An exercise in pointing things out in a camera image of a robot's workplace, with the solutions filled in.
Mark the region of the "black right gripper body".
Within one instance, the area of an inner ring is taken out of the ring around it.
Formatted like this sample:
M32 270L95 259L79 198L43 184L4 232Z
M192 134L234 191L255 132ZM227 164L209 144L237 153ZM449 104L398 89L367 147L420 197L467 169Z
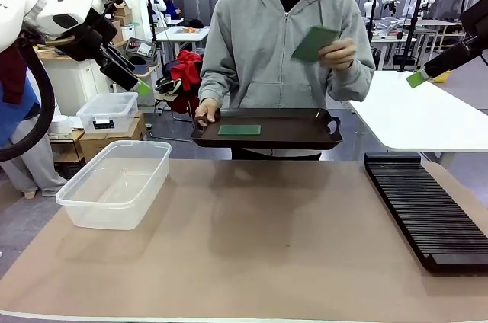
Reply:
M457 64L464 65L469 61L480 56L487 48L487 33L476 35L475 37L468 37L459 43L459 50L457 54Z

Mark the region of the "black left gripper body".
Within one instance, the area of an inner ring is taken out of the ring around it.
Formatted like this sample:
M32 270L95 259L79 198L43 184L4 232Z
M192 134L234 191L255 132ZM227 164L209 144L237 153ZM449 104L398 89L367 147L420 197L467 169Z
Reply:
M102 59L101 46L107 46L117 35L117 28L95 9L88 11L85 21L62 35L74 37L73 41L56 48L76 61Z

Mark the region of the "person's right hand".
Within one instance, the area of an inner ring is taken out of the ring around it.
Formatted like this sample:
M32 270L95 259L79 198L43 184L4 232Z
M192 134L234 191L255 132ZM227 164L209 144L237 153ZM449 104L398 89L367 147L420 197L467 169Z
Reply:
M216 121L216 112L220 109L220 105L221 103L213 98L202 99L195 111L199 124L201 126L207 125L202 118L205 118L208 123L214 123Z

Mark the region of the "person's left hand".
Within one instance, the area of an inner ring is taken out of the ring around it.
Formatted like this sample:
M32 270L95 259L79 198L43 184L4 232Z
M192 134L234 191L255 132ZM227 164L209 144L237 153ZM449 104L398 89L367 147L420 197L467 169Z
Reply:
M331 70L344 71L352 65L356 52L353 39L337 40L319 51L319 61L322 66Z

